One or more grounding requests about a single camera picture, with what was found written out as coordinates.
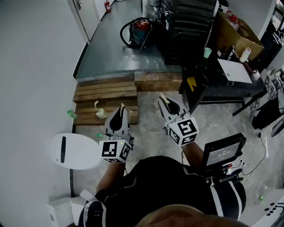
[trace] person's arm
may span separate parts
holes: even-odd
[[[195,142],[186,144],[186,145],[182,146],[181,148],[182,148],[190,166],[192,166],[194,168],[201,167],[203,151]]]
[[[97,186],[97,192],[109,189],[123,178],[125,163],[110,163]]]

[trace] door handle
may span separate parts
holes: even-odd
[[[81,0],[75,0],[76,1],[76,4],[77,4],[77,7],[79,10],[81,10]]]

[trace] white marker cube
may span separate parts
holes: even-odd
[[[99,142],[102,159],[110,163],[125,163],[131,145],[126,140],[106,140]]]
[[[180,146],[195,140],[199,129],[194,117],[168,125],[168,135]]]

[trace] clear plastic wrap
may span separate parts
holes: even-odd
[[[161,17],[161,2],[162,0],[142,0],[143,17],[158,20]]]

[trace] vacuum hose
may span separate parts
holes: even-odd
[[[123,32],[123,30],[124,30],[127,26],[129,26],[129,25],[131,25],[131,24],[133,24],[133,23],[135,23],[136,21],[139,21],[139,20],[148,20],[149,23],[151,24],[152,28],[154,28],[154,26],[155,26],[154,21],[152,21],[152,20],[150,20],[149,18],[146,18],[146,17],[139,17],[139,18],[137,18],[137,19],[134,19],[134,20],[130,21],[130,22],[127,23],[126,25],[124,25],[124,26],[122,27],[122,29],[120,30],[120,38],[122,39],[122,41],[124,42],[124,44],[127,45],[127,46],[130,47],[130,48],[141,47],[143,44],[129,44],[129,43],[127,43],[127,42],[125,41],[125,39],[123,38],[122,32]]]

